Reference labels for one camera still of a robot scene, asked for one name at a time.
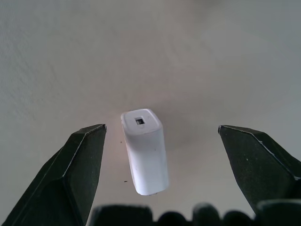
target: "white wall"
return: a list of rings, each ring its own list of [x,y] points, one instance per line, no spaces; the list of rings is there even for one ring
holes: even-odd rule
[[[206,201],[252,214],[217,129],[265,131],[301,159],[300,10],[293,0],[0,1],[0,221],[69,135],[97,123],[108,133],[94,205],[190,218]],[[142,107],[163,122],[171,178],[152,197],[135,192],[120,124]]]

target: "white power adapter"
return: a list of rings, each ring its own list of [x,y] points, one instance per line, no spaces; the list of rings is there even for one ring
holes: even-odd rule
[[[150,109],[121,115],[127,154],[137,193],[152,195],[169,186],[163,126]]]

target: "usb port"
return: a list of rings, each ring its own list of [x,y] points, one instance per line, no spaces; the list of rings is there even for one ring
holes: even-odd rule
[[[142,118],[142,117],[135,118],[135,120],[136,120],[137,125],[145,124],[145,122],[143,121],[143,118]]]

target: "gray background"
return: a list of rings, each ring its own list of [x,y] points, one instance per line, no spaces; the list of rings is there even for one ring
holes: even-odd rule
[[[94,206],[190,218],[206,201],[252,215],[217,129],[263,130],[301,159],[300,10],[293,0],[0,1],[0,222],[69,135],[97,123],[108,133]],[[151,197],[134,189],[120,123],[143,107],[164,125],[171,181]]]

